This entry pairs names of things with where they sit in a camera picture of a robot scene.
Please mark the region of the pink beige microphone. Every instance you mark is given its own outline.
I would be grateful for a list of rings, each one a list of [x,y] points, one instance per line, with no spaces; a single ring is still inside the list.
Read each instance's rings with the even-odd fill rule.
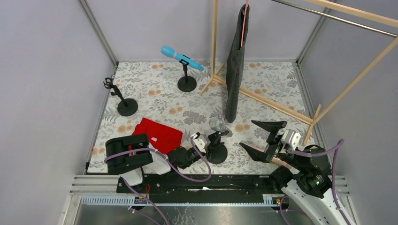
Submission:
[[[274,164],[279,165],[279,166],[284,166],[284,167],[286,167],[288,169],[292,169],[293,168],[293,166],[291,166],[290,164],[288,164],[288,163],[286,163],[286,162],[284,162],[281,159],[276,158],[276,157],[272,158],[271,163],[274,163]]]

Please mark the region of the black mic stand front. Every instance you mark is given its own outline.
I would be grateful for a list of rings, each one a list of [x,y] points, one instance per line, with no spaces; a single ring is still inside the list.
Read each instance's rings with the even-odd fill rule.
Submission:
[[[216,131],[207,136],[210,144],[206,148],[206,158],[210,163],[217,165],[226,160],[228,151],[224,142],[221,142],[221,137],[228,133],[228,131]]]

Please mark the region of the black mic stand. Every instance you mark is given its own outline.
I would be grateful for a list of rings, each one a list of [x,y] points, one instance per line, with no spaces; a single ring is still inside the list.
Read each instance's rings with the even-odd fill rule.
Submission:
[[[216,131],[207,136],[210,144],[206,148],[206,158],[210,163],[217,165],[226,160],[228,151],[224,142],[221,142],[221,137],[228,133],[228,131]]]
[[[121,116],[127,117],[136,113],[138,110],[138,103],[132,98],[124,98],[119,88],[113,84],[113,79],[106,77],[103,82],[104,87],[110,90],[111,96],[117,96],[120,103],[117,106],[117,111]]]

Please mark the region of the silver microphone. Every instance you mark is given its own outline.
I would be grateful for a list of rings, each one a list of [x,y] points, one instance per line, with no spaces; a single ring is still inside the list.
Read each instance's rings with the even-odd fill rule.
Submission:
[[[214,131],[219,131],[222,133],[226,132],[227,137],[232,137],[232,131],[225,125],[224,121],[218,117],[211,117],[209,119],[209,126]]]

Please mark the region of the black mic stand moved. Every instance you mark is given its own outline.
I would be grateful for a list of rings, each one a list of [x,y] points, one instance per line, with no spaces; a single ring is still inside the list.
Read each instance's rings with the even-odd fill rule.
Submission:
[[[183,66],[184,77],[178,80],[177,87],[182,92],[191,92],[196,89],[197,81],[194,77],[188,75],[188,66],[183,63],[181,64]]]

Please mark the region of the blue microphone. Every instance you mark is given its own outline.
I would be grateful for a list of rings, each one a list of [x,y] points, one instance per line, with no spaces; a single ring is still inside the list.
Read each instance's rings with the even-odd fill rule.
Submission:
[[[168,46],[163,46],[161,49],[161,53],[169,58],[175,59],[187,66],[190,66],[194,69],[197,69],[199,71],[203,71],[204,68],[196,61],[190,59],[189,57],[178,53],[177,51],[175,51],[174,49],[172,49],[171,47]]]

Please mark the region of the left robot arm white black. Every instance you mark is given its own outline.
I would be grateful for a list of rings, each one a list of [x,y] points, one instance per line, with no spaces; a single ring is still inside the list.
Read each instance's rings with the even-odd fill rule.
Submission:
[[[123,136],[106,141],[107,172],[119,175],[130,186],[136,186],[144,180],[144,170],[157,175],[175,171],[188,179],[180,169],[186,169],[195,162],[202,160],[209,171],[210,164],[223,163],[228,155],[227,148],[221,142],[221,132],[209,136],[194,133],[190,136],[192,147],[189,150],[179,146],[165,154],[150,145],[146,134]]]

